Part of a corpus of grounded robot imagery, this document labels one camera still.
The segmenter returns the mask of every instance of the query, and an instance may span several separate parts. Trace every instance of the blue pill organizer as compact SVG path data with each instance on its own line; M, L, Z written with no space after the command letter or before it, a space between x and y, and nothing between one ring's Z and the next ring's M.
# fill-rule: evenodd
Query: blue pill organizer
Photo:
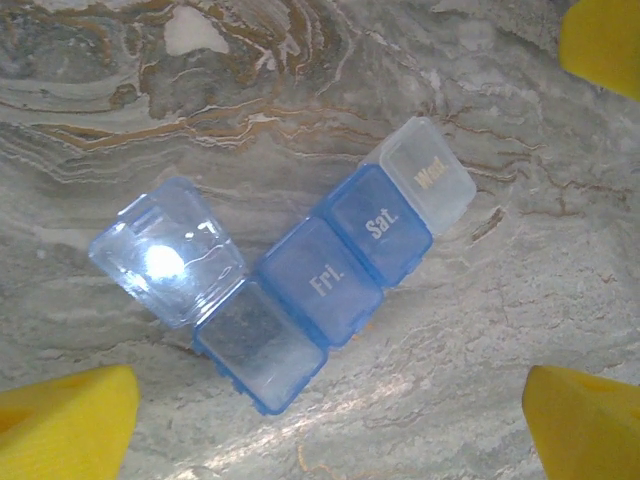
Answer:
M172 178L119 212L89 257L249 395L282 413L473 199L473 180L412 118L249 271L195 186Z

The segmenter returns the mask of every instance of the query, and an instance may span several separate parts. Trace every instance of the gray marble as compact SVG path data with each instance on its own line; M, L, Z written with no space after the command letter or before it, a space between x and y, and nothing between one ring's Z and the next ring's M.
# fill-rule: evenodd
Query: gray marble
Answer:
M170 56L168 0L3 1L0 389L133 365L122 479L544 478L530 366L640 383L640 105L558 67L569 3L192 2L228 52ZM414 114L479 193L281 416L87 259L176 174L255 258Z

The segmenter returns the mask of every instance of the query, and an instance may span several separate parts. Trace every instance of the empty compartment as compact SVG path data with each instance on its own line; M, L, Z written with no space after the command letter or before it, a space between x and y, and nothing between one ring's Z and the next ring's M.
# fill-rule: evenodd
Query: empty compartment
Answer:
M464 214L476 185L438 130L414 117L365 159L379 163L433 234L441 234Z
M245 274L240 252L184 178L121 211L89 257L172 328L207 317Z
M344 345L383 300L381 288L331 227L311 217L258 263L258 275L302 324L332 346Z
M398 285L433 243L424 222L378 165L356 170L316 211L385 287Z
M284 411L327 360L326 352L253 280L196 326L194 348L268 414Z

